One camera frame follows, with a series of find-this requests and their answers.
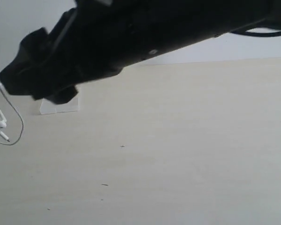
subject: white wall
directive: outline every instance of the white wall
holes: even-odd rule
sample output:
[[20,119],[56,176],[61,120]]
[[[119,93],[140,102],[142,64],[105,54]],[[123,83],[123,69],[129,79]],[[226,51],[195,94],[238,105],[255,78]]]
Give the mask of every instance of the white wall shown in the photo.
[[[0,0],[0,71],[15,57],[20,41],[40,27],[51,30],[74,0]],[[143,62],[168,64],[281,57],[281,37],[224,35]]]
[[131,67],[81,100],[13,98],[0,225],[281,225],[281,59]]

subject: black device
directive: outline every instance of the black device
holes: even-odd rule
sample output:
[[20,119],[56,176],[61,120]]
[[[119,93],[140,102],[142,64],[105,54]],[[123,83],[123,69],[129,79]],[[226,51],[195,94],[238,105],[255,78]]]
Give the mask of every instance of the black device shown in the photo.
[[[248,32],[258,27],[277,32]],[[64,104],[79,83],[228,32],[281,36],[281,0],[76,0],[50,33],[23,39],[0,80],[11,95]]]

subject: white cable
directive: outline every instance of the white cable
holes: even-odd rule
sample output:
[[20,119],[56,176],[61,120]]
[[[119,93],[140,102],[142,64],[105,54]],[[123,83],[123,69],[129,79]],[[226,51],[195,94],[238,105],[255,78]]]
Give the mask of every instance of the white cable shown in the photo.
[[3,89],[1,88],[0,86],[0,92],[2,94],[2,96],[5,98],[5,100],[7,101],[7,103],[13,108],[13,110],[15,111],[15,113],[18,115],[19,119],[21,120],[21,124],[22,124],[22,128],[21,128],[21,131],[20,131],[20,135],[18,137],[18,139],[13,142],[13,143],[3,143],[3,142],[0,142],[0,144],[2,145],[8,145],[8,146],[12,146],[12,145],[15,145],[19,142],[19,140],[22,138],[22,135],[23,135],[23,131],[24,131],[24,120],[21,116],[21,114],[19,113],[19,111],[14,107],[14,105],[11,103],[11,101],[8,99],[8,97],[6,96],[6,94],[4,93]]

